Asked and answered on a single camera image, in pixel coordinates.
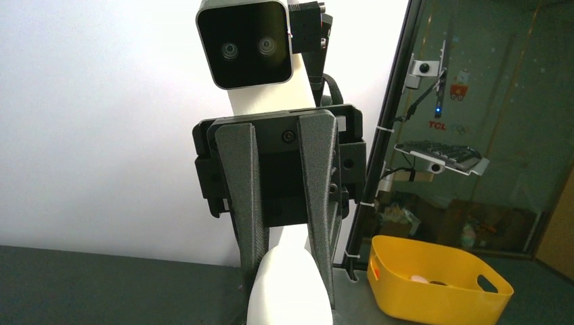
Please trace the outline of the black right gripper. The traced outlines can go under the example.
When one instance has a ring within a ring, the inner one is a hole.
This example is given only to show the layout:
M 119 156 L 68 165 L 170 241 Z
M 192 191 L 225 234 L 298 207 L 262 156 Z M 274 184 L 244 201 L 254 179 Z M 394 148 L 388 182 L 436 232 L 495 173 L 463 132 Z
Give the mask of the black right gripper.
M 225 176 L 244 290 L 252 290 L 268 250 L 267 227 L 306 223 L 308 216 L 311 254 L 334 310 L 332 230 L 338 205 L 330 202 L 330 186 L 337 126 L 343 218 L 349 214 L 350 200 L 359 202 L 363 194 L 366 143 L 360 110 L 350 104 L 324 109 L 206 119 L 194 126 L 192 136 L 202 195 L 216 218 L 230 210 L 225 203 Z M 298 122 L 304 113 L 310 114 Z

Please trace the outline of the white oval charging case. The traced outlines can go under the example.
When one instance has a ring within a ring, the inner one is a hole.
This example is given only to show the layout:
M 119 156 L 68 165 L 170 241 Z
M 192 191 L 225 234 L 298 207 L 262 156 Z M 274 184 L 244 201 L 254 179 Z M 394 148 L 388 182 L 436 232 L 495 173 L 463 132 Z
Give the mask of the white oval charging case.
M 246 323 L 334 323 L 328 292 L 306 249 L 281 245 L 265 254 L 250 293 Z

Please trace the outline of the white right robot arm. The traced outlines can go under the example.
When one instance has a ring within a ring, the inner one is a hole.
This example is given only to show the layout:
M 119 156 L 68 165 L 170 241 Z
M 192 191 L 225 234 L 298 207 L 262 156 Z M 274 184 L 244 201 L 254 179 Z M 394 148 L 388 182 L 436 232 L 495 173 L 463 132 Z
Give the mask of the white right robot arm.
M 269 251 L 307 248 L 329 302 L 342 220 L 366 178 L 362 113 L 350 104 L 200 121 L 192 131 L 203 197 L 215 217 L 229 213 L 244 285 Z

